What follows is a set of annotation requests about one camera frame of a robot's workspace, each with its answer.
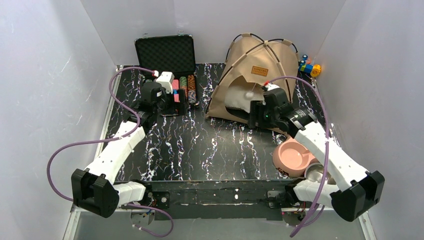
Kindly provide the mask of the white fluffy cushion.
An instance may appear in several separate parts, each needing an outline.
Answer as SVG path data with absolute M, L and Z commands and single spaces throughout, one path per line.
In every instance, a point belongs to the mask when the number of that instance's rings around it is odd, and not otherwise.
M 224 105 L 226 108 L 234 109 L 234 110 L 242 110 L 246 113 L 251 112 L 251 101 L 263 101 L 263 90 L 256 83 L 254 93 L 255 96 L 253 99 L 246 99 L 245 93 L 250 91 L 253 87 L 254 83 L 235 83 L 233 82 L 227 89 Z

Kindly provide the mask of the steel bowl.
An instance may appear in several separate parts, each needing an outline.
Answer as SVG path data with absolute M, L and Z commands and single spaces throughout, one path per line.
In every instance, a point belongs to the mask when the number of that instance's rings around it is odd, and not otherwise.
M 314 183 L 320 183 L 324 175 L 324 166 L 319 163 L 310 164 L 304 172 L 304 177 Z M 324 183 L 326 185 L 336 185 L 334 178 L 331 176 L 329 172 L 326 173 L 324 178 Z

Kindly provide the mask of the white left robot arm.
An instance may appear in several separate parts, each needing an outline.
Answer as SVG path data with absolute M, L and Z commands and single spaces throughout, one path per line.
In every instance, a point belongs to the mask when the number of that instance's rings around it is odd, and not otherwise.
M 189 104 L 185 90 L 167 90 L 158 82 L 147 82 L 119 125 L 118 139 L 110 141 L 85 169 L 71 175 L 73 203 L 104 218 L 128 203 L 143 200 L 146 185 L 139 181 L 115 184 L 121 166 L 156 123 L 159 115 L 184 115 Z

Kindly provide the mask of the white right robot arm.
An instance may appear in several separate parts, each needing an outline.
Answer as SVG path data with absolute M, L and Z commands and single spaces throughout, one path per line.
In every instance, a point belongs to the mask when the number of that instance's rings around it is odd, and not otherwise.
M 326 131 L 307 108 L 294 108 L 286 92 L 277 87 L 266 90 L 261 100 L 251 99 L 248 125 L 278 128 L 303 145 L 321 164 L 335 184 L 325 184 L 299 177 L 286 185 L 286 196 L 293 202 L 313 202 L 333 208 L 345 221 L 352 222 L 379 203 L 385 177 L 370 172 L 326 137 Z

